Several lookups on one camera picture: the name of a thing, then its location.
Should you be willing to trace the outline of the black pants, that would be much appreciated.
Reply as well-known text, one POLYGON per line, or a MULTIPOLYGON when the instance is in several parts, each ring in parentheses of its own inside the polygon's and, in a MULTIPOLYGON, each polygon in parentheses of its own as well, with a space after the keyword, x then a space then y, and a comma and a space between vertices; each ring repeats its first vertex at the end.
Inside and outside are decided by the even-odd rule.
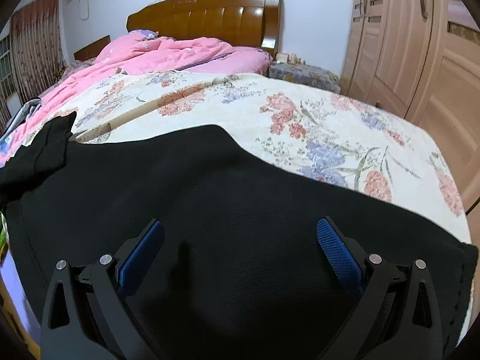
POLYGON ((1 170, 1 213, 41 315, 55 264, 96 261, 152 220, 165 242, 127 303, 168 359, 317 359, 354 306, 317 243, 330 217, 368 252, 417 259, 439 301, 442 352, 459 339, 479 252, 428 219, 285 172, 223 128, 81 144, 47 123, 1 170))

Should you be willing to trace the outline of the green garment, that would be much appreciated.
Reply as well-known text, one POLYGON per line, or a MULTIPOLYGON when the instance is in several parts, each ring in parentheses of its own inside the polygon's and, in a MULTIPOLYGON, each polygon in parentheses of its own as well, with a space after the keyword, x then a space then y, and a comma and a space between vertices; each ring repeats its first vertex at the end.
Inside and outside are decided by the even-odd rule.
POLYGON ((1 234, 0 234, 0 253, 4 255, 5 252, 8 250, 8 242, 9 242, 9 235, 8 235, 8 228, 7 228, 7 220, 3 213, 0 213, 1 217, 1 234))

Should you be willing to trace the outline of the floral bed sheet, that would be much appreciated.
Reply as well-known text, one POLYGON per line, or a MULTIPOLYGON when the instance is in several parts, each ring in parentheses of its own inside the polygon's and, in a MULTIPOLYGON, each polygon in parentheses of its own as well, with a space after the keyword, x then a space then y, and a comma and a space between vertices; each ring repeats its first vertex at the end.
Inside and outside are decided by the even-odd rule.
POLYGON ((461 195, 431 136, 349 97, 253 73, 119 72, 74 97, 51 94, 19 144, 70 113, 72 131, 88 143, 219 125, 270 164, 409 209, 471 240, 461 195))

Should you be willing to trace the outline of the grey striped garment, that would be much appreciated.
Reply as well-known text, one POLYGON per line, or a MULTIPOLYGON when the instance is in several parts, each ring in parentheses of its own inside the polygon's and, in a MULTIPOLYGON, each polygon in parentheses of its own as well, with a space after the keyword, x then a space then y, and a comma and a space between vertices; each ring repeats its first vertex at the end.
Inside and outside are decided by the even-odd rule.
POLYGON ((13 131, 18 128, 23 122, 25 122, 29 117, 31 117, 39 108, 41 107, 41 99, 35 97, 22 105, 17 113, 13 116, 11 121, 8 123, 5 132, 1 135, 1 145, 5 144, 7 138, 13 133, 13 131))

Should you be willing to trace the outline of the covered nightstand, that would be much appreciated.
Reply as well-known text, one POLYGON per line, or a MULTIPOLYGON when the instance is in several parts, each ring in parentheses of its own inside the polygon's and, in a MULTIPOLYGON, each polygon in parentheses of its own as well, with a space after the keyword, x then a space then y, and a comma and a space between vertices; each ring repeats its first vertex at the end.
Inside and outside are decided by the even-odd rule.
POLYGON ((304 63, 299 57, 286 53, 277 53, 268 67, 267 77, 285 80, 291 83, 311 86, 340 94, 338 76, 329 70, 304 63))

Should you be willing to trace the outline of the patterned red curtain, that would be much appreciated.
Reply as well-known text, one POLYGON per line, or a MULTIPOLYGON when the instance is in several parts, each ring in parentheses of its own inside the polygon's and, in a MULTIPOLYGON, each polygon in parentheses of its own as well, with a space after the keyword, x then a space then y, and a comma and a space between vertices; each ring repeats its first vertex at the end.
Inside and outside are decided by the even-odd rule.
POLYGON ((24 104, 53 86, 65 67, 60 0, 34 0, 15 11, 1 38, 1 130, 11 118, 7 100, 24 104))

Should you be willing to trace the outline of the pink quilt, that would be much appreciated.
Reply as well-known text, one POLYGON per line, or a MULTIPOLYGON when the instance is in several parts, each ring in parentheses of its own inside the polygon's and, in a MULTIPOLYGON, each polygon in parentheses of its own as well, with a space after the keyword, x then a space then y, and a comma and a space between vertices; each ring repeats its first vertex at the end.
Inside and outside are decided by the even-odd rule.
POLYGON ((105 88, 115 75, 139 76, 169 70, 265 75, 272 56, 256 47, 231 46, 214 37, 179 41, 149 30, 134 30, 105 46, 93 63, 48 88, 30 117, 1 140, 1 164, 41 123, 88 88, 105 88))

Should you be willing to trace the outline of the light wooden wardrobe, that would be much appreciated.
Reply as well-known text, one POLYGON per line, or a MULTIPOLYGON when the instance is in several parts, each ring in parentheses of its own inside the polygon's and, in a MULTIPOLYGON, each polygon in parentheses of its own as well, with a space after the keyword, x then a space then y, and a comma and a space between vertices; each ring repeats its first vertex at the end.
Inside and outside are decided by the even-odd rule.
POLYGON ((425 129, 479 204, 479 27, 462 0, 353 0, 340 86, 425 129))

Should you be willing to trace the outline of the wooden headboard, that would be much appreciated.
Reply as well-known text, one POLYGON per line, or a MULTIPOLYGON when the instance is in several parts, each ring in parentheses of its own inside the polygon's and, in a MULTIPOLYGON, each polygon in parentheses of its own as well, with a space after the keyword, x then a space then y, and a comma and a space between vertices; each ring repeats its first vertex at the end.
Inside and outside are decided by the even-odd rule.
POLYGON ((165 0, 128 16, 126 30, 187 40, 218 38, 233 47, 278 52, 282 0, 165 0))

